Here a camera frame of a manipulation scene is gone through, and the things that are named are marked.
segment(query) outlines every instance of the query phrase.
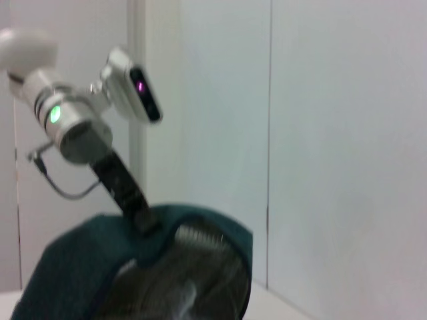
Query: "white rounded tip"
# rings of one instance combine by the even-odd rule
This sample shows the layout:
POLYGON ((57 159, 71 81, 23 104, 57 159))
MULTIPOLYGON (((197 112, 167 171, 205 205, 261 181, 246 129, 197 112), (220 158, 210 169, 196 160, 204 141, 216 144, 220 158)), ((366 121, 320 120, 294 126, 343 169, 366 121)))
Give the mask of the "white rounded tip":
POLYGON ((42 31, 0 31, 0 70, 24 79, 40 67, 54 67, 56 58, 56 41, 42 31))

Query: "white surface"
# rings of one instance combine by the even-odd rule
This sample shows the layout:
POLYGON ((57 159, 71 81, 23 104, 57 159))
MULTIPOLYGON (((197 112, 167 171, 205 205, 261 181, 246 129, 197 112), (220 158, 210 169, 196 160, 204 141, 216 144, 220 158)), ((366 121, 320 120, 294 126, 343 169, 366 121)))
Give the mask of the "white surface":
MULTIPOLYGON (((13 308, 21 296, 20 292, 0 294, 0 319, 10 319, 13 308)), ((257 284, 252 285, 252 294, 245 320, 308 320, 268 293, 257 284)))
POLYGON ((146 3, 147 68, 164 111, 147 128, 147 194, 215 208, 254 231, 266 282, 270 2, 146 3))
MULTIPOLYGON (((10 26, 8 1, 0 1, 0 29, 10 26)), ((18 289, 19 243, 13 100, 0 75, 0 291, 18 289)))
MULTIPOLYGON (((126 1, 115 0, 12 0, 13 27, 44 29, 59 40, 58 70, 76 85, 96 80, 112 47, 127 39, 126 1)), ((25 285, 46 244, 80 221, 100 211, 117 211, 103 187, 88 198, 69 202, 60 198, 28 164, 25 153, 46 141, 28 107, 16 106, 19 162, 19 208, 21 226, 22 278, 25 285)), ((129 161, 127 122, 114 110, 107 112, 113 144, 129 161)), ((64 190, 82 191, 95 176, 86 167, 68 165, 56 150, 45 156, 48 172, 64 190)))
POLYGON ((270 287, 318 319, 425 319, 427 2, 273 13, 270 287))

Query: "black cable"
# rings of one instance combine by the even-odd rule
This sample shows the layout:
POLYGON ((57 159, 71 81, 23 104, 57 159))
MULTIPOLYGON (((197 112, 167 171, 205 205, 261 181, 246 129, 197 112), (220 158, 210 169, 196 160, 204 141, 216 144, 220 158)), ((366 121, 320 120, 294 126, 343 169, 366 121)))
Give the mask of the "black cable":
POLYGON ((36 167, 40 170, 41 174, 45 176, 47 182, 49 182, 53 190, 55 190, 62 198, 65 198, 68 200, 74 201, 74 200, 80 200, 86 197, 101 183, 100 181, 96 181, 93 185, 91 185, 85 191, 72 195, 70 193, 64 192, 61 188, 59 188, 56 185, 55 182, 53 182, 52 178, 50 178, 50 176, 47 174, 45 163, 43 162, 43 159, 41 158, 40 154, 37 154, 36 156, 33 157, 33 162, 36 165, 36 167))

